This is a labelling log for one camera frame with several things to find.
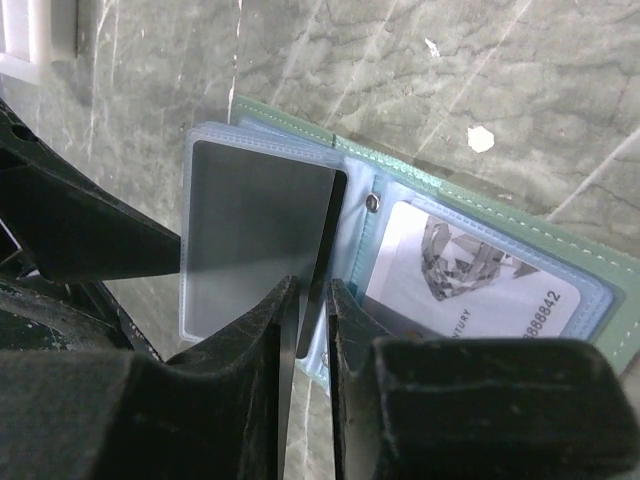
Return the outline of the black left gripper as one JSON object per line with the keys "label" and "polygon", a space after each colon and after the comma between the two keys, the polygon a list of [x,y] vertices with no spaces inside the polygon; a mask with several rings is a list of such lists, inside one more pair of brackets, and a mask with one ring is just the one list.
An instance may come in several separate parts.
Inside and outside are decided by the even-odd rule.
{"label": "black left gripper", "polygon": [[84,282],[176,273],[179,236],[98,187],[7,104],[1,219],[8,227],[1,226],[2,350],[121,349],[160,358],[109,289]]}

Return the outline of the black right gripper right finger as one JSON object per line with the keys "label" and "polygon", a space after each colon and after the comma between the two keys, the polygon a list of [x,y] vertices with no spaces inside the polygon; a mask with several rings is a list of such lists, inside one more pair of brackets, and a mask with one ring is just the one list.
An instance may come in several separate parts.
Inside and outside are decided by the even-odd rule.
{"label": "black right gripper right finger", "polygon": [[592,345],[392,335],[327,288],[339,479],[626,479],[639,425]]}

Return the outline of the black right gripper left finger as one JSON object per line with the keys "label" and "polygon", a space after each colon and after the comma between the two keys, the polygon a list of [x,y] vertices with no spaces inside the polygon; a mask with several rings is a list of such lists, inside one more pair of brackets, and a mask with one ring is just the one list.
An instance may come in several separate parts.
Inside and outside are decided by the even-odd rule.
{"label": "black right gripper left finger", "polygon": [[2,477],[281,478],[298,303],[284,278],[167,361],[1,349]]}

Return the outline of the grey credit card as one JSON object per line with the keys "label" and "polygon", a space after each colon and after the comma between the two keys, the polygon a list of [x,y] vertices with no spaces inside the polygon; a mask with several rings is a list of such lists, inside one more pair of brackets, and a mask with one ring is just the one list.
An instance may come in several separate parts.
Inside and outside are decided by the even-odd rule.
{"label": "grey credit card", "polygon": [[540,338],[559,336],[580,300],[568,281],[398,202],[363,306],[399,336]]}

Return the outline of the black credit card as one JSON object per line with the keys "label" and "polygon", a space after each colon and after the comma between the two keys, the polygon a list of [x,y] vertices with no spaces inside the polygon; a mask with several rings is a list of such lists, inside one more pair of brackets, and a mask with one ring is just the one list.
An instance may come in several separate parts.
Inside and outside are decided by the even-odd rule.
{"label": "black credit card", "polygon": [[295,276],[303,357],[320,310],[346,173],[205,140],[194,143],[188,173],[182,338],[209,337],[283,277]]}

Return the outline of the green card holder wallet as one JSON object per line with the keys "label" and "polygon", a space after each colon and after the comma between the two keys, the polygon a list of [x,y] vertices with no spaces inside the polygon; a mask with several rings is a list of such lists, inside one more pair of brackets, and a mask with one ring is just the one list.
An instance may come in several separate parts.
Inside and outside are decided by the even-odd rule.
{"label": "green card holder wallet", "polygon": [[639,351],[637,259],[239,97],[187,135],[180,336],[204,340],[285,276],[321,385],[333,279],[399,336],[575,338],[617,371]]}

